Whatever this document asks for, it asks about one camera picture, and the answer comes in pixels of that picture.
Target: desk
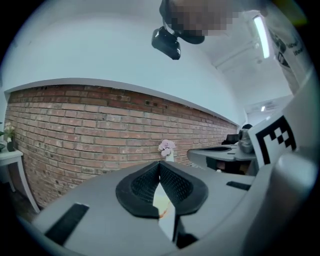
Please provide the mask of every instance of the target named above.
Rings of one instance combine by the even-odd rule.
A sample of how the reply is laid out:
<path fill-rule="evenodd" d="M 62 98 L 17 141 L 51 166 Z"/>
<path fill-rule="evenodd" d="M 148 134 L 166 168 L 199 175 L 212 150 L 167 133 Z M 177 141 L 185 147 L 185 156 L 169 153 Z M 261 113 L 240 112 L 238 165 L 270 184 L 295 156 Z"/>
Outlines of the desk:
<path fill-rule="evenodd" d="M 208 149 L 226 148 L 225 151 L 210 151 Z M 214 169 L 216 160 L 224 162 L 254 161 L 256 154 L 247 154 L 240 150 L 238 145 L 218 145 L 209 148 L 190 149 L 187 152 L 188 159 L 204 169 Z"/>
<path fill-rule="evenodd" d="M 33 195 L 31 194 L 31 191 L 29 189 L 26 175 L 25 175 L 25 171 L 24 171 L 24 166 L 22 164 L 22 159 L 21 159 L 22 156 L 23 156 L 23 153 L 19 150 L 15 150 L 14 152 L 9 152 L 7 148 L 4 148 L 0 152 L 0 167 L 7 166 L 7 165 L 13 164 L 13 163 L 17 163 L 18 169 L 19 169 L 19 175 L 20 175 L 25 193 L 26 193 L 30 203 L 32 204 L 33 209 L 38 214 L 38 213 L 40 213 L 40 210 L 39 210 L 39 208 L 36 204 L 36 201 L 35 201 Z M 8 178 L 9 178 L 11 190 L 14 192 L 15 187 L 14 187 L 14 184 L 13 184 L 11 178 L 10 178 L 10 175 L 8 176 Z"/>

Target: table leg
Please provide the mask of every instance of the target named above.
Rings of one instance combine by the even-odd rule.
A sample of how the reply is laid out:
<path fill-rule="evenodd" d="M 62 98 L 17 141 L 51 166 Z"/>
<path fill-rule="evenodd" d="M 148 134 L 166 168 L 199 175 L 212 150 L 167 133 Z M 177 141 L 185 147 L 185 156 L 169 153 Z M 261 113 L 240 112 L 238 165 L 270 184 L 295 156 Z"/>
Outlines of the table leg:
<path fill-rule="evenodd" d="M 5 166 L 4 168 L 6 169 L 5 170 L 6 171 L 6 176 L 8 177 L 10 188 L 11 188 L 12 192 L 15 192 L 16 189 L 15 189 L 14 183 L 12 182 L 12 179 L 11 179 L 11 176 L 10 176 L 10 173 L 9 173 L 9 170 L 8 170 L 8 166 Z"/>
<path fill-rule="evenodd" d="M 38 213 L 40 213 L 40 210 L 39 210 L 39 207 L 37 206 L 36 201 L 35 201 L 33 195 L 31 194 L 31 191 L 30 191 L 30 189 L 29 189 L 29 186 L 28 186 L 28 183 L 27 183 L 27 179 L 26 179 L 26 175 L 25 175 L 25 171 L 24 171 L 24 166 L 23 166 L 23 164 L 22 164 L 21 157 L 19 157 L 17 163 L 18 163 L 19 174 L 20 174 L 21 181 L 22 181 L 24 190 L 25 190 L 25 192 L 26 192 L 26 195 L 27 195 L 27 197 L 29 198 L 30 203 L 31 203 L 32 206 L 33 206 L 33 209 L 34 209 L 35 212 L 38 214 Z"/>

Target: black slot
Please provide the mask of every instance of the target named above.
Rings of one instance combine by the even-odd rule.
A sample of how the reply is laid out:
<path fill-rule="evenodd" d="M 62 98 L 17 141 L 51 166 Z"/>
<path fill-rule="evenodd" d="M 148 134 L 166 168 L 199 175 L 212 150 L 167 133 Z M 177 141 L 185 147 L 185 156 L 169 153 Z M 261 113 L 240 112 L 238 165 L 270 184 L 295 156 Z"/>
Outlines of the black slot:
<path fill-rule="evenodd" d="M 234 187 L 236 189 L 246 190 L 246 191 L 248 191 L 251 187 L 251 185 L 243 184 L 235 181 L 229 181 L 226 185 L 230 187 Z"/>
<path fill-rule="evenodd" d="M 63 246 L 75 230 L 89 207 L 75 203 L 69 210 L 45 233 L 45 236 L 58 245 Z"/>

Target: white ceiling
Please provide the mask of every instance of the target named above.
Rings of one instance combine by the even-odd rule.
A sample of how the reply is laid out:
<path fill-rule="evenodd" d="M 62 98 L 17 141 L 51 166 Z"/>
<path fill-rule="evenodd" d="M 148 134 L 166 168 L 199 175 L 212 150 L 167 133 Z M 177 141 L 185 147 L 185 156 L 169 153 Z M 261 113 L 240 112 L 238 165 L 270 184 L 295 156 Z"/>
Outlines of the white ceiling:
<path fill-rule="evenodd" d="M 244 106 L 244 110 L 247 114 L 252 114 L 256 112 L 259 113 L 261 112 L 261 108 L 264 106 L 264 112 L 273 113 L 282 110 L 292 99 L 293 95 L 279 97 L 272 100 L 266 100 L 255 104 L 246 105 Z"/>
<path fill-rule="evenodd" d="M 63 10 L 59 7 L 61 2 L 64 3 Z M 160 3 L 161 0 L 49 0 L 44 4 L 46 8 L 49 5 L 52 12 L 41 17 L 38 27 L 28 31 L 29 39 L 25 37 L 22 42 L 17 38 L 16 42 L 29 44 L 52 23 L 88 13 L 135 16 L 160 27 Z M 226 31 L 207 36 L 203 44 L 196 45 L 208 56 L 212 65 L 222 71 L 244 106 L 291 94 L 281 68 L 273 59 L 273 50 L 270 49 L 271 57 L 263 59 L 260 39 L 253 23 L 253 17 L 257 14 L 254 11 L 240 14 Z"/>

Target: black mesh pad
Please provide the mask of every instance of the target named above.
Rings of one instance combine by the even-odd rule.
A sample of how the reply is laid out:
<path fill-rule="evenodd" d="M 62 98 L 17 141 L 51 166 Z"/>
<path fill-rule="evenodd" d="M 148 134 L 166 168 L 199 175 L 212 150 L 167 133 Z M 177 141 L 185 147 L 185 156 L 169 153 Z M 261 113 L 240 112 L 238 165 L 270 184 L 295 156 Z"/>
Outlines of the black mesh pad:
<path fill-rule="evenodd" d="M 200 179 L 163 161 L 126 176 L 116 187 L 116 197 L 132 215 L 158 219 L 158 209 L 152 204 L 159 182 L 177 216 L 194 214 L 208 197 L 208 188 Z"/>
<path fill-rule="evenodd" d="M 132 193 L 148 204 L 153 204 L 155 191 L 159 185 L 158 163 L 137 177 L 131 183 Z"/>

